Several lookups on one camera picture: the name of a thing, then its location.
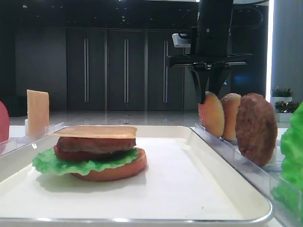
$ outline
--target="black wall panel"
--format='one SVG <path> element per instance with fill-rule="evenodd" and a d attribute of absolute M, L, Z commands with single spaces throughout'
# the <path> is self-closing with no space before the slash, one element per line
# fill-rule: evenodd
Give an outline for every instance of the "black wall panel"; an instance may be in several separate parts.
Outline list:
<path fill-rule="evenodd" d="M 66 31 L 59 27 L 20 27 L 16 31 L 16 90 L 49 92 L 50 109 L 67 105 Z"/>
<path fill-rule="evenodd" d="M 232 30 L 232 52 L 251 53 L 253 56 L 248 65 L 232 66 L 231 92 L 240 95 L 254 92 L 265 97 L 268 7 L 259 6 L 258 9 L 264 15 L 259 28 Z"/>
<path fill-rule="evenodd" d="M 0 100 L 16 93 L 14 27 L 0 21 Z"/>

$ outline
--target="gray wall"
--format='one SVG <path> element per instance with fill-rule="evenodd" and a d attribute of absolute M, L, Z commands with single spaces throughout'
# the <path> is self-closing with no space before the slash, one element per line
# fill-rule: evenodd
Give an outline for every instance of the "gray wall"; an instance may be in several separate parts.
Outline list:
<path fill-rule="evenodd" d="M 303 1 L 275 0 L 272 87 L 291 87 L 303 101 Z"/>
<path fill-rule="evenodd" d="M 65 28 L 19 28 L 16 31 L 16 89 L 46 91 L 51 110 L 67 106 Z"/>
<path fill-rule="evenodd" d="M 0 21 L 0 99 L 6 96 L 14 96 L 15 92 L 14 27 Z"/>

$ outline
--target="burger patty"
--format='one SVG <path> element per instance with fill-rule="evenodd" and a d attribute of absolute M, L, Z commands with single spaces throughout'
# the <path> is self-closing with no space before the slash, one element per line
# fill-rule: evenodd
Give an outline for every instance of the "burger patty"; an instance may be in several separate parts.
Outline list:
<path fill-rule="evenodd" d="M 136 139 L 92 139 L 60 137 L 57 148 L 63 152 L 89 152 L 106 154 L 115 151 L 130 150 L 136 146 Z"/>
<path fill-rule="evenodd" d="M 116 155 L 121 154 L 124 151 L 116 151 L 114 153 L 104 153 L 104 154 L 93 154 L 89 152 L 64 152 L 54 146 L 53 150 L 55 151 L 55 155 L 63 160 L 68 161 L 87 161 L 87 160 L 99 160 L 99 159 L 106 159 L 109 157 L 114 157 Z"/>

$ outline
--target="cabinet door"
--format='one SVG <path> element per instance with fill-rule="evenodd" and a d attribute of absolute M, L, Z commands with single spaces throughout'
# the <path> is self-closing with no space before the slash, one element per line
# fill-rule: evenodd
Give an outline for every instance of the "cabinet door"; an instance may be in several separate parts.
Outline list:
<path fill-rule="evenodd" d="M 70 29 L 68 109 L 104 110 L 104 31 Z"/>
<path fill-rule="evenodd" d="M 108 32 L 108 109 L 144 110 L 144 32 Z"/>
<path fill-rule="evenodd" d="M 148 33 L 148 110 L 182 111 L 184 69 L 170 68 L 167 55 L 179 55 L 183 48 L 175 48 L 173 32 Z"/>

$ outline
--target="metal tray rim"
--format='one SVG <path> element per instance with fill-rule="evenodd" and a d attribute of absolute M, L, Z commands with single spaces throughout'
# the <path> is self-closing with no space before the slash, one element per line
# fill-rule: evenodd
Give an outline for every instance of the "metal tray rim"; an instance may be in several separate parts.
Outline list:
<path fill-rule="evenodd" d="M 157 125 L 140 125 L 140 126 L 145 126 L 145 127 L 159 127 Z M 180 127 L 180 128 L 188 128 L 190 129 L 195 135 L 197 135 L 200 139 L 202 139 L 208 146 L 210 146 L 209 142 L 207 142 L 199 133 L 192 129 L 191 127 L 187 126 L 168 126 L 168 127 Z M 203 131 L 207 136 L 212 137 L 214 139 L 215 137 L 208 133 L 206 130 Z M 226 147 L 230 152 L 236 152 L 235 150 L 232 150 L 230 146 L 228 146 L 226 143 L 223 143 L 221 140 L 218 138 L 215 138 L 216 142 L 222 143 L 223 146 Z M 130 219 L 130 218 L 98 218 L 98 219 L 87 219 L 87 218 L 0 218 L 0 223 L 1 222 L 7 222 L 7 223 L 33 223 L 33 224 L 38 224 L 38 223 L 79 223 L 79 224 L 114 224 L 114 223 L 134 223 L 134 224 L 144 224 L 144 223 L 149 223 L 149 224 L 199 224 L 199 223 L 217 223 L 217 224 L 235 224 L 235 225 L 247 225 L 247 224 L 256 224 L 256 223 L 265 223 L 271 220 L 274 216 L 274 207 L 272 202 L 264 195 L 263 192 L 261 192 L 252 182 L 250 182 L 249 179 L 247 179 L 246 176 L 244 176 L 239 170 L 237 170 L 235 167 L 232 166 L 232 164 L 225 159 L 220 153 L 212 147 L 212 150 L 215 151 L 225 162 L 227 162 L 231 168 L 233 168 L 238 174 L 240 174 L 250 185 L 252 185 L 263 197 L 264 199 L 268 202 L 270 206 L 270 210 L 267 215 L 257 218 L 257 219 L 250 219 L 250 220 L 189 220 L 189 219 Z"/>

